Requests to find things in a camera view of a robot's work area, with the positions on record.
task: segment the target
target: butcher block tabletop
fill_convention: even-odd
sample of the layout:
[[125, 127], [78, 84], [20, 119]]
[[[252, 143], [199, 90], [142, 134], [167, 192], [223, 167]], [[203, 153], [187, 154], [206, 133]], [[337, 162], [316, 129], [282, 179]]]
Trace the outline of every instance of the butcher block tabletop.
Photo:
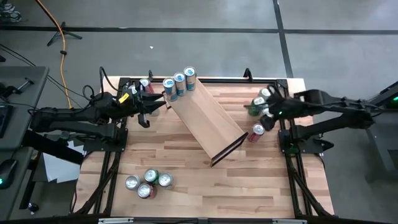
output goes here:
[[[120, 77], [110, 77], [114, 86]], [[288, 79], [290, 94], [305, 90], [303, 79]], [[243, 107], [250, 104], [266, 84], [204, 83], [216, 101], [244, 132], [250, 132], [259, 117], [251, 117]], [[116, 95], [104, 82], [105, 91]], [[153, 83], [156, 93], [161, 83]], [[256, 143], [242, 146], [210, 167], [209, 155], [201, 148], [173, 109], [160, 108], [160, 115], [147, 116], [150, 128], [141, 127], [136, 116], [128, 118], [126, 150], [121, 155], [111, 215], [125, 217], [211, 217], [211, 218], [293, 218], [294, 211], [287, 178], [285, 157], [280, 153], [279, 124]], [[312, 118], [299, 118], [297, 124], [310, 125]], [[92, 153], [82, 164], [77, 183], [78, 210], [94, 192], [100, 179], [103, 152]], [[303, 154], [308, 188], [326, 211], [333, 213], [321, 160]], [[141, 199], [125, 187], [126, 178], [143, 177], [148, 168], [174, 177], [171, 190], [158, 187], [153, 199]], [[297, 187], [300, 208], [302, 192]], [[108, 196], [104, 191], [101, 211]]]

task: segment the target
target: red can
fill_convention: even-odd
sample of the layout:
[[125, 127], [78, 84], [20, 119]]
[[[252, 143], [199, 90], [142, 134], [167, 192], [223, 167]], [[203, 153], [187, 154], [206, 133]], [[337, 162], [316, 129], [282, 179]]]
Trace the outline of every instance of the red can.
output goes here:
[[150, 93], [150, 94], [154, 94], [155, 91], [152, 87], [152, 83], [149, 81], [149, 79], [147, 78], [141, 78], [139, 80], [139, 82], [141, 82], [142, 86], [145, 88], [145, 92], [146, 93]]
[[249, 134], [248, 136], [248, 141], [249, 142], [257, 142], [261, 136], [264, 135], [264, 132], [266, 130], [264, 129], [264, 127], [261, 124], [255, 124], [253, 126], [253, 132], [251, 134]]
[[141, 184], [137, 189], [138, 196], [143, 199], [153, 199], [156, 197], [157, 189], [151, 184]]

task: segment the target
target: wooden tray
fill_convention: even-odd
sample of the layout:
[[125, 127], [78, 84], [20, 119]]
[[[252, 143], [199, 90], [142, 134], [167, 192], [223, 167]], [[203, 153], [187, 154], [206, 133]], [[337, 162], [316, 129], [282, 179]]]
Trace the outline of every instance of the wooden tray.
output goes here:
[[168, 102], [210, 156], [211, 167], [237, 149], [248, 135], [199, 80], [194, 91]]

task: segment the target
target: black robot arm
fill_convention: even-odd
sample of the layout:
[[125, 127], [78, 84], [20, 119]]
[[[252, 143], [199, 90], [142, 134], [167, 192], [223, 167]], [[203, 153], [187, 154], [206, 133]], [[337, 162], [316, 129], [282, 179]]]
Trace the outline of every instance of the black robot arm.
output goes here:
[[275, 86], [270, 85], [268, 89], [271, 96], [267, 100], [267, 104], [269, 112], [273, 116], [264, 115], [260, 119], [268, 131], [279, 119], [313, 116], [325, 111], [342, 113], [340, 117], [321, 123], [294, 126], [293, 139], [308, 139], [311, 136], [341, 128], [366, 129], [374, 123], [371, 115], [372, 109], [378, 109], [377, 106], [370, 105], [366, 101], [351, 100], [345, 97], [337, 98], [321, 90], [307, 90], [295, 93], [293, 97], [283, 97]]
[[162, 94], [148, 94], [143, 91], [140, 83], [125, 86], [122, 97], [116, 99], [112, 94], [105, 92], [94, 96], [82, 109], [41, 108], [32, 113], [30, 128], [37, 133], [54, 130], [73, 131], [99, 138], [115, 139], [118, 127], [109, 120], [119, 120], [138, 114], [139, 124], [144, 128], [150, 126], [145, 114], [151, 114], [165, 104], [165, 101], [156, 101]]

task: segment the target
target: gray floor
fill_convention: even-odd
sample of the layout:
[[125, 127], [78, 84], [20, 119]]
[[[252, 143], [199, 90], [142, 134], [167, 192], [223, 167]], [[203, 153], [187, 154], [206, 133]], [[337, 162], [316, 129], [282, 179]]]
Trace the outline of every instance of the gray floor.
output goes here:
[[[21, 25], [51, 26], [33, 1], [14, 0], [27, 21]], [[71, 26], [117, 27], [217, 27], [276, 28], [272, 0], [47, 0], [43, 1], [59, 21]], [[398, 29], [395, 0], [280, 0], [286, 29]], [[171, 75], [193, 65], [204, 76], [240, 77], [246, 67], [255, 77], [285, 77], [277, 34], [181, 34], [181, 33], [78, 33], [68, 38], [65, 76], [68, 87], [99, 87], [98, 68], [110, 75]], [[50, 67], [59, 80], [58, 41], [46, 43], [53, 32], [0, 31], [0, 43], [18, 51], [37, 65]], [[304, 78], [307, 89], [331, 95], [369, 98], [397, 81], [396, 35], [287, 35], [294, 77]], [[23, 65], [7, 57], [1, 65]], [[78, 103], [84, 99], [75, 97]], [[63, 93], [51, 83], [39, 106], [67, 107]], [[315, 122], [336, 116], [323, 114]], [[398, 222], [398, 184], [368, 184], [364, 176], [374, 169], [374, 149], [365, 131], [344, 129], [325, 135], [335, 148], [325, 153], [326, 176], [337, 215], [383, 222]], [[38, 187], [71, 191], [72, 184]], [[67, 213], [69, 200], [39, 202], [35, 216]], [[28, 217], [26, 212], [14, 218]]]

